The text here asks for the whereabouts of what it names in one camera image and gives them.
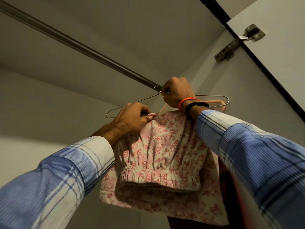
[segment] dark fabric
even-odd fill
[[[193,220],[179,219],[167,217],[171,229],[189,229],[189,228],[202,228],[202,229],[245,229],[245,223],[242,218],[240,204],[237,198],[233,177],[224,163],[219,161],[219,177],[220,177],[220,190],[224,200],[224,205],[227,211],[229,220],[228,226],[216,226],[205,223],[200,223]]]

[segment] metal hanger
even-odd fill
[[[154,95],[154,96],[147,97],[147,98],[142,99],[142,100],[139,100],[139,101],[137,101],[137,102],[140,102],[140,101],[143,101],[143,100],[147,100],[147,99],[149,99],[149,98],[158,96],[158,95],[160,95],[160,94],[161,94],[161,91],[158,92],[158,93],[157,93],[156,95]],[[213,95],[195,95],[195,96],[213,96]],[[222,105],[213,106],[213,107],[210,107],[210,108],[222,107],[222,106],[227,105],[227,104],[230,102],[230,99],[229,99],[227,96],[219,95],[219,96],[217,96],[217,97],[224,97],[224,98],[226,98],[226,99],[227,99],[227,103],[222,104]],[[107,115],[108,115],[109,112],[106,113],[106,118],[115,118],[115,117],[108,117]]]

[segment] black wristband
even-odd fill
[[[204,107],[210,108],[210,105],[207,104],[206,102],[193,102],[193,103],[188,104],[185,108],[185,114],[188,117],[187,120],[190,120],[192,118],[189,114],[189,111],[194,106],[204,106]]]

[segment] metal hinge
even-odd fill
[[[240,46],[241,42],[248,40],[260,40],[266,34],[261,31],[255,24],[248,26],[245,29],[243,36],[235,38],[229,45],[223,48],[217,55],[215,55],[216,61],[223,61],[224,59],[231,59],[234,56],[234,51]]]

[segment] wardrobe ceiling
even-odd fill
[[[199,0],[5,0],[139,74],[179,76],[224,31]],[[0,64],[117,105],[155,93],[1,14]]]

